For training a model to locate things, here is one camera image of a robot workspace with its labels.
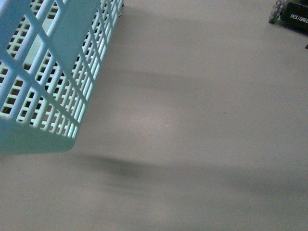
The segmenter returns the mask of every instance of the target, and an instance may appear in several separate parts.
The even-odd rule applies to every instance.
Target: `caster wheel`
[[[283,9],[284,9],[284,0],[276,1],[273,10],[270,13],[269,23],[275,24],[280,15],[282,14]]]

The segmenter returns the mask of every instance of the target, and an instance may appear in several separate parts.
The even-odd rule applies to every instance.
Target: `light blue plastic basket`
[[[0,0],[0,154],[67,151],[123,0]]]

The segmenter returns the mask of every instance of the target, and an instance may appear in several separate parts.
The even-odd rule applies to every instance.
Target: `concrete floor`
[[[308,230],[308,37],[274,2],[126,0],[73,150],[0,157],[0,231]]]

